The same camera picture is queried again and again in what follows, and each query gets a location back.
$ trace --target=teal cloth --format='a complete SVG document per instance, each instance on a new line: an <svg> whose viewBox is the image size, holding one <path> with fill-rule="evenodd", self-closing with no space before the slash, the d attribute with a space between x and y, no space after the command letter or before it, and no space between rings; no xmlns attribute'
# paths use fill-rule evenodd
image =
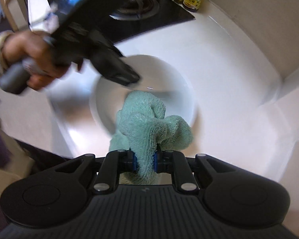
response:
<svg viewBox="0 0 299 239"><path fill-rule="evenodd" d="M123 173L123 184L158 184L160 175L154 172L153 158L157 144L162 150L182 150L193 140L191 128L180 116L165 117L165 105L143 91L131 92L116 115L116 132L110 151L131 150L138 163L137 173Z"/></svg>

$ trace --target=stove burner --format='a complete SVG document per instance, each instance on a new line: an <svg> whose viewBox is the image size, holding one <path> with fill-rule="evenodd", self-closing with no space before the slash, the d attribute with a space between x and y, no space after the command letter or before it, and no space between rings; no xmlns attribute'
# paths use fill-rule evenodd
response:
<svg viewBox="0 0 299 239"><path fill-rule="evenodd" d="M158 10L159 4L156 0L127 0L111 17L122 21L137 21L157 14Z"/></svg>

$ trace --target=white bowl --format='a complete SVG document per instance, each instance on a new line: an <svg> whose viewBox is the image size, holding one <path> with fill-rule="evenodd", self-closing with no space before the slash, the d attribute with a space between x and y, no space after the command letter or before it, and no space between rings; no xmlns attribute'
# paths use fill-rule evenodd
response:
<svg viewBox="0 0 299 239"><path fill-rule="evenodd" d="M104 127L115 133L116 113L122 109L131 90L147 91L160 98L166 106L165 117L181 116L190 126L196 117L196 103L191 85L181 74L165 61L147 55L122 58L142 77L133 89L101 77L96 80L90 97L90 109L94 120L101 120Z"/></svg>

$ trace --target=yellow label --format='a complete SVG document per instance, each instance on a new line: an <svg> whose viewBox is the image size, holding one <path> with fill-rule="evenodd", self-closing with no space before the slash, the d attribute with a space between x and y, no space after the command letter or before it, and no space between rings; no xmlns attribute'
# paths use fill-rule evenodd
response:
<svg viewBox="0 0 299 239"><path fill-rule="evenodd" d="M201 0L184 0L184 4L192 9L198 9L201 4Z"/></svg>

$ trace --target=person's hand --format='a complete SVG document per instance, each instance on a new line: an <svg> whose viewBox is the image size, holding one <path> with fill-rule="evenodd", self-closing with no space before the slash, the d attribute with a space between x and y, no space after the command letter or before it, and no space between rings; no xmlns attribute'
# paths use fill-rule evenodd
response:
<svg viewBox="0 0 299 239"><path fill-rule="evenodd" d="M9 66L28 56L33 58L38 67L45 72L46 75L31 73L27 85L34 90L40 90L49 85L55 78L60 78L70 67L56 68L53 65L50 46L42 39L46 35L48 34L43 31L17 32L8 37L2 48L2 56Z"/></svg>

